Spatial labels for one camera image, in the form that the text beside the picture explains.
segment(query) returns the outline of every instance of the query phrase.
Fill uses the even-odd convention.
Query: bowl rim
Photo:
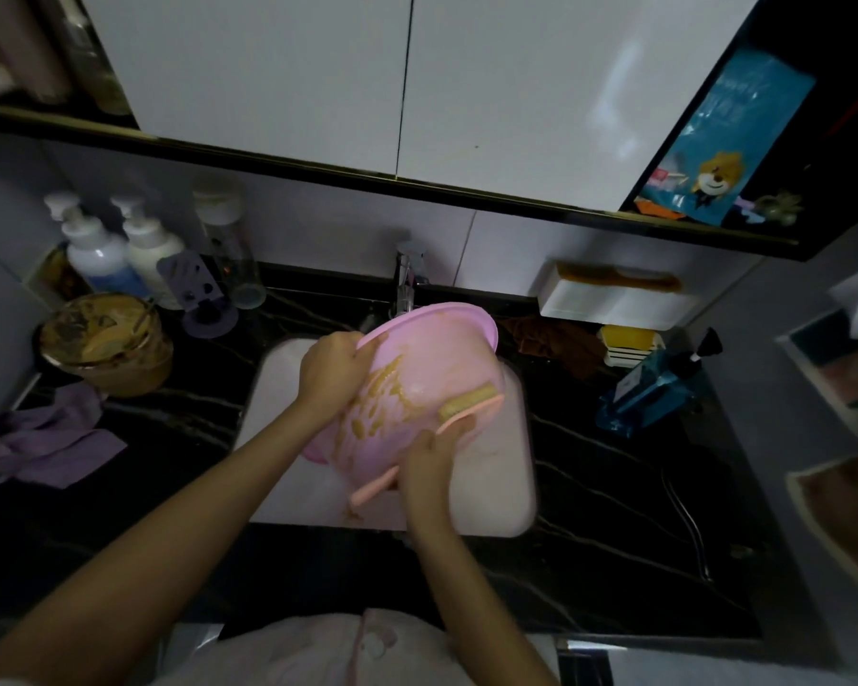
[[[472,322],[483,333],[483,335],[486,337],[487,342],[490,343],[490,348],[494,352],[496,351],[496,347],[499,345],[499,328],[496,327],[496,321],[493,319],[492,315],[487,313],[485,310],[483,310],[483,308],[479,307],[478,305],[473,305],[472,303],[461,303],[458,301],[424,305],[422,308],[417,308],[416,310],[412,310],[409,313],[398,315],[397,317],[389,320],[385,324],[376,327],[371,332],[363,336],[356,344],[356,348],[362,348],[376,336],[392,332],[393,330],[411,322],[412,320],[417,320],[421,317],[424,317],[425,315],[432,315],[435,313],[440,313],[442,311],[451,310],[462,312],[463,315],[467,318],[467,320]]]

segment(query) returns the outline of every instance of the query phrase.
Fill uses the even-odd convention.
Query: blue label
[[[143,280],[137,276],[130,267],[123,267],[114,274],[106,274],[102,277],[86,277],[95,291],[118,291],[121,293],[129,293],[137,298],[147,298],[149,289]]]

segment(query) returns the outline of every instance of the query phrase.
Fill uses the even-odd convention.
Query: cabinet door
[[[83,0],[149,134],[393,173],[411,0]]]
[[[616,210],[756,0],[414,0],[398,175]]]

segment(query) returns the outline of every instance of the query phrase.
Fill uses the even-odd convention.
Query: pink brush
[[[463,412],[458,412],[450,419],[448,419],[444,424],[435,429],[435,435],[443,434],[451,424],[464,419],[471,414],[479,414],[481,412],[490,411],[497,412],[505,401],[505,395],[496,395],[495,397],[490,397],[488,400],[484,400],[481,403],[474,404],[472,407],[468,407]],[[363,486],[362,488],[357,489],[349,496],[349,505],[350,507],[359,507],[369,502],[376,495],[384,491],[397,481],[397,475],[400,472],[400,466],[395,465],[387,472],[379,476],[377,479],[373,479],[368,484]]]

